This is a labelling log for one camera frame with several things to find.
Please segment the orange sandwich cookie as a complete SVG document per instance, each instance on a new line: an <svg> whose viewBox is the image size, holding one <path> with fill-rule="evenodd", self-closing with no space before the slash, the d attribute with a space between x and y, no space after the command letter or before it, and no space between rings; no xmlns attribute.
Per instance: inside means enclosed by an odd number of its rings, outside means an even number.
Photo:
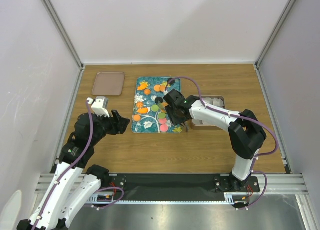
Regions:
<svg viewBox="0 0 320 230"><path fill-rule="evenodd" d="M165 107L168 106L168 105L169 105L169 104L166 103L166 102L162 103L163 108L165 108Z"/></svg>

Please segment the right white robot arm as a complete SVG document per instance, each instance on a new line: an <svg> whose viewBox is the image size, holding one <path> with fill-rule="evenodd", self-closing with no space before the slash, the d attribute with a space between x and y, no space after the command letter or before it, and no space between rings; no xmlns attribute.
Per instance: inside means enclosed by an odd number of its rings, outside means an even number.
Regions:
<svg viewBox="0 0 320 230"><path fill-rule="evenodd" d="M255 156L267 138L253 112L247 109L243 112L228 111L209 104L198 96L185 98L175 89L168 92L163 99L168 104L165 110L173 125L184 124L188 120L200 120L229 134L236 158L229 175L228 190L242 191L246 188Z"/></svg>

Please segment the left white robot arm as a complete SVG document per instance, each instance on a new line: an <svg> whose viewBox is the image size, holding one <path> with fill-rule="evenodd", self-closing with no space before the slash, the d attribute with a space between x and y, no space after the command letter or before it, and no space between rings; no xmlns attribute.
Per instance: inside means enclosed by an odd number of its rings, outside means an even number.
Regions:
<svg viewBox="0 0 320 230"><path fill-rule="evenodd" d="M100 191L110 191L111 202L116 202L115 194L123 189L112 183L109 170L99 165L89 167L76 190L71 189L94 154L95 145L106 135L123 134L129 123L116 110L110 117L91 112L79 115L43 199L28 219L19 221L17 229L67 230L90 196Z"/></svg>

